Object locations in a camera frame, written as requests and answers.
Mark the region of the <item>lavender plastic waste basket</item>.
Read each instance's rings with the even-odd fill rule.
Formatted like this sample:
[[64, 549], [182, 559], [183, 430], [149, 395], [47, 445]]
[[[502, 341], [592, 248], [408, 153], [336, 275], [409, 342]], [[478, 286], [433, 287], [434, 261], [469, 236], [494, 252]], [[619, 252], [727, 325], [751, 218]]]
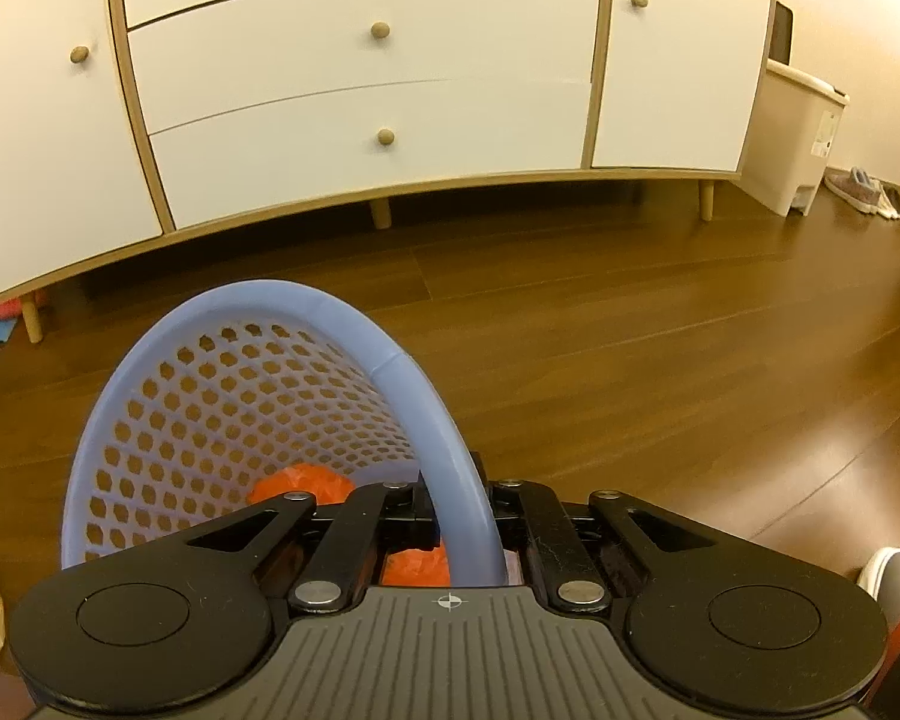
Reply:
[[230, 514], [301, 463], [424, 483], [453, 585], [505, 582], [486, 488], [429, 377], [360, 310], [278, 280], [198, 294], [118, 364], [77, 444], [61, 564]]

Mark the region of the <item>red plastic bag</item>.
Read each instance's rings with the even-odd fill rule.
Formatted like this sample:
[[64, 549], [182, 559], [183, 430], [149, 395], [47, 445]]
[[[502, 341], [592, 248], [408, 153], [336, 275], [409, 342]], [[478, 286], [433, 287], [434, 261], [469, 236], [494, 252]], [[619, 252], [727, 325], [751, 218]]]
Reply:
[[[258, 504], [278, 494], [310, 493], [318, 504], [343, 504], [356, 484], [326, 466], [295, 463], [253, 484], [245, 497], [247, 504]], [[390, 551], [383, 561], [380, 585], [387, 587], [448, 587], [450, 564], [445, 544], [432, 550]]]

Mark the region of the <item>red grey white shoe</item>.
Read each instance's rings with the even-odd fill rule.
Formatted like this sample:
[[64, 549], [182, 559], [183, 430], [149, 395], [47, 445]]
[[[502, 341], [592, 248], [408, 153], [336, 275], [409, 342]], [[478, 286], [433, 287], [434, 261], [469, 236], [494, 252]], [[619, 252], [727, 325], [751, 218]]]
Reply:
[[900, 548], [884, 546], [873, 554], [857, 575], [857, 585], [878, 603], [891, 635], [900, 623]]

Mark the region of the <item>grey sneakers pair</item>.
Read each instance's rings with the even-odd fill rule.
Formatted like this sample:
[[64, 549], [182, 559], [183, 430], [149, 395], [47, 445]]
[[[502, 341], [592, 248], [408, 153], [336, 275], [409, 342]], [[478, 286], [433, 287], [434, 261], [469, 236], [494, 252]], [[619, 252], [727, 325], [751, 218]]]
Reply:
[[824, 185], [862, 215], [900, 221], [900, 193], [861, 167], [848, 171], [828, 169], [824, 173]]

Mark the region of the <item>beige pedal trash bin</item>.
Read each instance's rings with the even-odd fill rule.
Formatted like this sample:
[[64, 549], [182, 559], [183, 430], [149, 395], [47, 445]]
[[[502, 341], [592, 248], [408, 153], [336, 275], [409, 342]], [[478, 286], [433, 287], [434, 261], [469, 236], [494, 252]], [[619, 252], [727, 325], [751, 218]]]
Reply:
[[831, 158], [847, 94], [767, 60], [736, 187], [777, 216], [806, 216]]

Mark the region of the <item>white wooden sideboard cabinet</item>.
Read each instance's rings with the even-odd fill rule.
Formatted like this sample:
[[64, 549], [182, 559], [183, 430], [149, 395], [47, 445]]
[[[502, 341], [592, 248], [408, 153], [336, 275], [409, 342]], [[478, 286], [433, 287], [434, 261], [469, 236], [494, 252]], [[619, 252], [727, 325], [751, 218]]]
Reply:
[[0, 0], [0, 302], [325, 206], [740, 176], [775, 0]]

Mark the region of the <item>black monitor screen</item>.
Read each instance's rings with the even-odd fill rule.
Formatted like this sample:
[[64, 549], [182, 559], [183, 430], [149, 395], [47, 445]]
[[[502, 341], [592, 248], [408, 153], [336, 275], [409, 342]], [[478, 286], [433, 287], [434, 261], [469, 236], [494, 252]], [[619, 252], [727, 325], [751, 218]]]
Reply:
[[770, 35], [769, 59], [782, 65], [790, 64], [792, 59], [793, 11], [775, 2], [772, 34]]

